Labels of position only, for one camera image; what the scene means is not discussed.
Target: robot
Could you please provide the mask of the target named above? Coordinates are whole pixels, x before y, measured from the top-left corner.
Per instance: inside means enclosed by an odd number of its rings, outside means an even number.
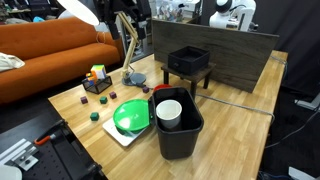
[[[256,9],[254,0],[216,0],[215,2],[217,12],[210,17],[211,27],[239,31],[257,29],[258,26],[251,22]]]

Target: wooden partition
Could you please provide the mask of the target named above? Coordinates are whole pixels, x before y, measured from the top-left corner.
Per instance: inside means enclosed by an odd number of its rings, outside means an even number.
[[[167,63],[170,52],[193,46],[210,52],[216,66],[211,78],[252,92],[278,36],[152,20],[155,60]]]

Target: lamp base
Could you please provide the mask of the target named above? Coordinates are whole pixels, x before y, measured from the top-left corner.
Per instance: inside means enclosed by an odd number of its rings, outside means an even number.
[[[146,76],[143,74],[133,73],[128,78],[122,78],[122,84],[126,86],[141,86],[146,79]]]

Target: green cube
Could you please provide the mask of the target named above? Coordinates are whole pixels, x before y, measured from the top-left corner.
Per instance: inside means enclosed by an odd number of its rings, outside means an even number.
[[[97,113],[97,112],[91,113],[90,119],[91,119],[92,121],[98,121],[98,119],[99,119],[99,113]]]
[[[108,99],[107,99],[106,96],[102,96],[102,97],[100,98],[100,103],[101,103],[101,104],[107,104],[107,102],[108,102]]]

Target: black trash bin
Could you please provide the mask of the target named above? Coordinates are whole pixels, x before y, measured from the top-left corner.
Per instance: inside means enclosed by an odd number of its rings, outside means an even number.
[[[166,130],[156,116],[157,105],[167,99],[178,101],[182,106],[180,128]],[[161,154],[165,159],[179,159],[192,155],[198,134],[203,127],[203,118],[185,88],[174,87],[155,91],[149,100],[150,115],[157,127]]]

